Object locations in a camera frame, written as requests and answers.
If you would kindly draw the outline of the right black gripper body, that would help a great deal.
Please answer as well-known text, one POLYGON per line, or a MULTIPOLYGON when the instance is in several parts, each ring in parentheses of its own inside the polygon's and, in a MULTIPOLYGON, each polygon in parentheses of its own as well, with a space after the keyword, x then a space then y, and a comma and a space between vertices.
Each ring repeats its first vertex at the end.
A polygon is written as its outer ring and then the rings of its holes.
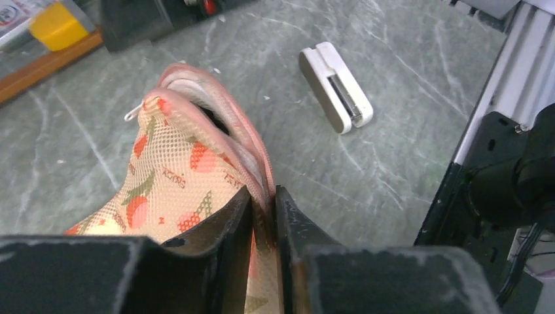
POLYGON ((250 3, 250 0, 101 0, 101 36, 108 51, 120 52, 250 3))

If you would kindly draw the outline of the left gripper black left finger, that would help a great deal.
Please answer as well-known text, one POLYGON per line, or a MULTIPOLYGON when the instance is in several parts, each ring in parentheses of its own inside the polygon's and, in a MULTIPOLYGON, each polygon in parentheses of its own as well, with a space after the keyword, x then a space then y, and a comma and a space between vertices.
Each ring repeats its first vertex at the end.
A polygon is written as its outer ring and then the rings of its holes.
POLYGON ((251 212, 242 188, 162 244, 130 236, 3 236, 1 312, 242 313, 251 212))

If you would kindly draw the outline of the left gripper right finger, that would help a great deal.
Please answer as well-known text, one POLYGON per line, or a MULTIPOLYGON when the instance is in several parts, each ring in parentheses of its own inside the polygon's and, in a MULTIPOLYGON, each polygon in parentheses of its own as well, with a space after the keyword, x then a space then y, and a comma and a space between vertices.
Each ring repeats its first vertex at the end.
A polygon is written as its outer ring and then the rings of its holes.
POLYGON ((283 313, 499 313, 484 272, 455 247, 358 249, 310 220, 276 191, 283 313))

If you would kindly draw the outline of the floral mesh laundry bag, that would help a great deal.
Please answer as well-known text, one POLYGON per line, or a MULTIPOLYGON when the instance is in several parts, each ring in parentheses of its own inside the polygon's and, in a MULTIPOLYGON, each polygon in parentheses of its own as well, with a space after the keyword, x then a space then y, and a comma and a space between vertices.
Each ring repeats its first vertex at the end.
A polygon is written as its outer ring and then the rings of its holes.
POLYGON ((279 313, 276 187, 264 143, 208 72, 173 63, 138 108, 139 131, 122 188, 70 235, 178 236, 218 213, 241 188, 253 198, 244 311, 279 313))

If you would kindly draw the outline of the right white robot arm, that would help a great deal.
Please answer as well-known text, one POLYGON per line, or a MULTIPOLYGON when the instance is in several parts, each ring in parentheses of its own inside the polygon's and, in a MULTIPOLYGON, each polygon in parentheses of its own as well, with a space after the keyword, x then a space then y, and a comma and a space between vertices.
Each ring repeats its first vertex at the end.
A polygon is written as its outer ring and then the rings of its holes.
POLYGON ((412 247, 350 249, 274 186, 209 73, 171 64, 97 213, 130 248, 113 313, 499 313, 554 228, 554 2, 523 1, 412 247))

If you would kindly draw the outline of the yellow grey tape dispenser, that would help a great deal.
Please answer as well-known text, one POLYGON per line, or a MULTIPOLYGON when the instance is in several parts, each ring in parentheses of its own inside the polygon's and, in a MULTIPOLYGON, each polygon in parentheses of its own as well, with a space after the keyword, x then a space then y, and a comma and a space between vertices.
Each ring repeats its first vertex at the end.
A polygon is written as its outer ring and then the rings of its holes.
POLYGON ((73 1, 56 1, 32 19, 29 32, 49 51, 57 52, 85 39, 93 28, 73 1))

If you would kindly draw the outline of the orange wooden shelf rack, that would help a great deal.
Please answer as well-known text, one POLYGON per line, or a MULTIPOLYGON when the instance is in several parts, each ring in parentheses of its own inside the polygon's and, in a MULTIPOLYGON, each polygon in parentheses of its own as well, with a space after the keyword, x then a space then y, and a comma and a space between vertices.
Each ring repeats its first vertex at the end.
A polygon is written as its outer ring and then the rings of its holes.
POLYGON ((19 96, 37 83, 76 63, 103 46, 100 30, 78 43, 57 52, 49 52, 29 65, 1 79, 1 105, 19 96))

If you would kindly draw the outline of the small white rectangular block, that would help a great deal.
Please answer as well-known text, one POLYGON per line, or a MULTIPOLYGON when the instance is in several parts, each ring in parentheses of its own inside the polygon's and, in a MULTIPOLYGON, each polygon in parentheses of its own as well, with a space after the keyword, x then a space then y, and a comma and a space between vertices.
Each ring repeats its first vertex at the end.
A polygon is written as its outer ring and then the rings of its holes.
POLYGON ((336 133, 343 135, 372 120, 370 101, 332 43, 301 50, 298 64, 336 133))

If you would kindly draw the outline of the aluminium frame rail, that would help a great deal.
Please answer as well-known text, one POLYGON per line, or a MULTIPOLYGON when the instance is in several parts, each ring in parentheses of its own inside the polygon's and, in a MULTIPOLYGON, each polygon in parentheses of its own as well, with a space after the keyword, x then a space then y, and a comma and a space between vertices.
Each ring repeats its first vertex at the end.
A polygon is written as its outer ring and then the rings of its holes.
POLYGON ((554 102, 554 2, 468 1, 495 16, 509 18, 507 38, 461 137, 453 162, 463 164, 482 119, 498 112, 532 129, 537 114, 554 102))

